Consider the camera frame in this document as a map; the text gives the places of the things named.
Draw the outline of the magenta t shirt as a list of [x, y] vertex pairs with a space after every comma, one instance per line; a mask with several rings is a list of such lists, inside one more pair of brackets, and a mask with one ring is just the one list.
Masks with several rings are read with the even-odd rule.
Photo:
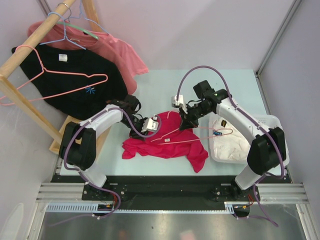
[[202, 170], [206, 159], [209, 157], [207, 150], [200, 142], [189, 142], [182, 144], [154, 144], [150, 143], [152, 137], [135, 139], [128, 138], [122, 143], [123, 159], [132, 159], [139, 154], [143, 157], [153, 156], [162, 159], [186, 157], [195, 173]]

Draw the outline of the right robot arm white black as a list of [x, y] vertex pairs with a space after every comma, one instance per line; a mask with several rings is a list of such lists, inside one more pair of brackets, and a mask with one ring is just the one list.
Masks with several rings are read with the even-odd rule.
[[248, 196], [249, 188], [270, 169], [277, 166], [284, 169], [288, 153], [285, 133], [279, 126], [268, 126], [240, 108], [226, 89], [214, 90], [204, 80], [193, 90], [200, 100], [193, 106], [186, 104], [181, 94], [171, 99], [172, 106], [179, 109], [180, 130], [196, 128], [200, 118], [214, 113], [232, 124], [250, 145], [247, 165], [230, 188], [231, 196], [242, 201]]

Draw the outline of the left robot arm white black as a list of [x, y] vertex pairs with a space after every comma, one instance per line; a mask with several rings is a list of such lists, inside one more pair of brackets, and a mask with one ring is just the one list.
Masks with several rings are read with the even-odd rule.
[[100, 200], [110, 196], [111, 188], [105, 184], [106, 175], [96, 163], [98, 137], [117, 123], [130, 129], [130, 136], [145, 139], [153, 136], [161, 126], [158, 116], [136, 116], [141, 108], [140, 101], [133, 95], [124, 100], [109, 100], [101, 111], [79, 123], [69, 122], [64, 129], [59, 157], [64, 168], [84, 177], [87, 184], [94, 185], [93, 194]]

